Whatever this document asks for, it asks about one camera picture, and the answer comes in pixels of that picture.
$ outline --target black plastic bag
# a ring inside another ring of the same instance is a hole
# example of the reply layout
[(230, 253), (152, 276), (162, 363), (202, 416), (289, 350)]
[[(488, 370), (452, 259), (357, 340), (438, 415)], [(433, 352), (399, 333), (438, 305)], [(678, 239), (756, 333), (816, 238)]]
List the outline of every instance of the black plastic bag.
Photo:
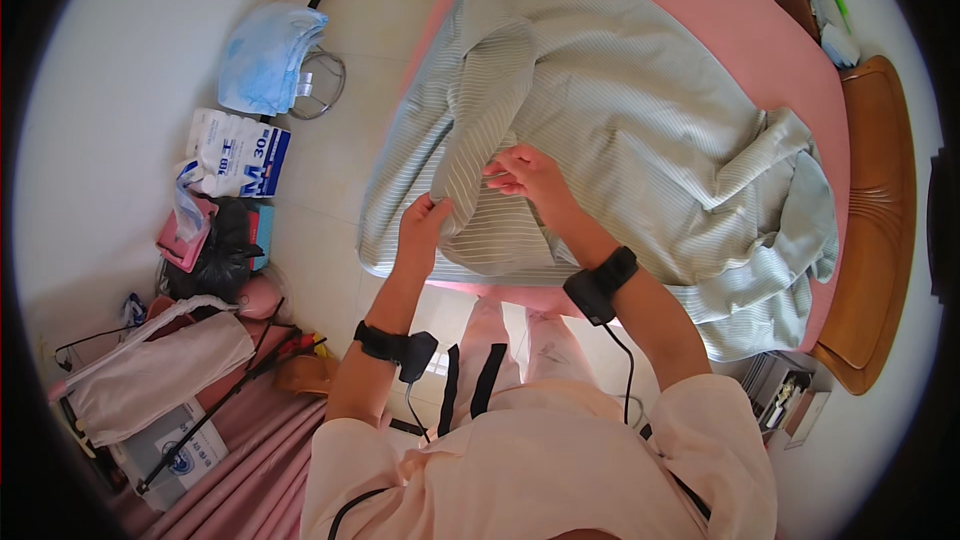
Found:
[(236, 198), (215, 198), (213, 202), (220, 210), (193, 271), (187, 273), (169, 261), (163, 265), (167, 290), (174, 300), (213, 294), (235, 303), (240, 288), (250, 279), (251, 258), (263, 256), (263, 250), (250, 243), (250, 215), (243, 203)]

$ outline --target diaper package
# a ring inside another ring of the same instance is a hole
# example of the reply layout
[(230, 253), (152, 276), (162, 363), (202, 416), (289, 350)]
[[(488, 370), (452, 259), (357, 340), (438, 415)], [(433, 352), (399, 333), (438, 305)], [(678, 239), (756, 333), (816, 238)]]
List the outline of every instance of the diaper package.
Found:
[(238, 114), (197, 109), (187, 138), (187, 161), (177, 172), (210, 197), (270, 198), (277, 190), (290, 132)]

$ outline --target pink curtain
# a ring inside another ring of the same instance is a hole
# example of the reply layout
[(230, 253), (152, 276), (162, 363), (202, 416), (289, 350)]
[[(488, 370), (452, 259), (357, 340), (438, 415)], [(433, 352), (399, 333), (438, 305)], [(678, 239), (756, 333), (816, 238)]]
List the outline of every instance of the pink curtain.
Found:
[(268, 374), (248, 383), (212, 421), (230, 454), (166, 513), (127, 488), (114, 503), (126, 531), (144, 539), (297, 538), (310, 439), (326, 400), (292, 397)]

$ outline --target pink pants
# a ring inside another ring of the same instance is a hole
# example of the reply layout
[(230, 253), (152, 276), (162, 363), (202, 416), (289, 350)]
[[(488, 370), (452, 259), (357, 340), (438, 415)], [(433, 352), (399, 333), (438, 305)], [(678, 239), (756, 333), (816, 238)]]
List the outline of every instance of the pink pants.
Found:
[[(579, 380), (597, 386), (584, 350), (564, 320), (557, 314), (531, 308), (527, 308), (526, 313), (527, 347), (530, 351), (526, 376), (521, 379), (521, 366), (508, 349), (500, 362), (492, 392), (496, 394), (521, 383), (556, 378)], [(503, 325), (503, 305), (497, 299), (481, 297), (473, 305), (473, 312), (460, 340), (460, 377), (457, 379), (457, 398), (453, 402), (454, 414), (470, 411), (477, 378), (490, 355), (491, 345), (498, 343), (510, 344), (510, 336)]]

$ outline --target black stripe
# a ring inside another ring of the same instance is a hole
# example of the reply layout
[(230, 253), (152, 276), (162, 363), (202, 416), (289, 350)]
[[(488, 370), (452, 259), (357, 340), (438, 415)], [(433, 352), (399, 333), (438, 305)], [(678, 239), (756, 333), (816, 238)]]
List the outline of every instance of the black stripe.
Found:
[(693, 506), (700, 511), (700, 514), (703, 516), (703, 519), (706, 521), (711, 520), (711, 508), (707, 506), (707, 503), (704, 502), (702, 498), (697, 496), (697, 493), (690, 489), (690, 486), (686, 485), (682, 479), (680, 479), (676, 474), (670, 472), (670, 475), (673, 476), (673, 479), (677, 481), (679, 487), (683, 489), (683, 492), (686, 492), (686, 496), (690, 497), (690, 500), (693, 501)]
[(450, 357), (450, 364), (446, 370), (443, 404), (439, 407), (438, 438), (450, 433), (450, 424), (453, 422), (453, 401), (457, 398), (457, 379), (460, 378), (460, 347), (454, 344), (446, 354)]
[(473, 391), (473, 400), (470, 401), (470, 417), (476, 419), (487, 412), (487, 403), (490, 402), (490, 395), (494, 392), (494, 383), (497, 381), (497, 374), (500, 371), (500, 364), (503, 362), (503, 356), (507, 354), (507, 344), (500, 342), (491, 344), (489, 347), (489, 356), (483, 364), (483, 370), (477, 378), (477, 387)]
[(337, 531), (340, 529), (340, 522), (343, 521), (344, 515), (347, 514), (347, 511), (353, 509), (360, 503), (366, 501), (366, 499), (372, 496), (377, 496), (384, 490), (387, 490), (387, 488), (377, 488), (376, 490), (370, 490), (369, 492), (364, 492), (357, 498), (354, 498), (347, 504), (344, 504), (343, 506), (341, 506), (340, 510), (337, 511), (337, 516), (334, 517), (333, 522), (330, 523), (330, 533), (326, 534), (326, 540), (334, 540), (334, 538), (337, 537)]
[(407, 421), (403, 421), (402, 419), (398, 419), (397, 417), (393, 417), (390, 420), (390, 427), (393, 428), (394, 430), (400, 430), (401, 432), (412, 434), (415, 437), (419, 437), (421, 435), (419, 426)]

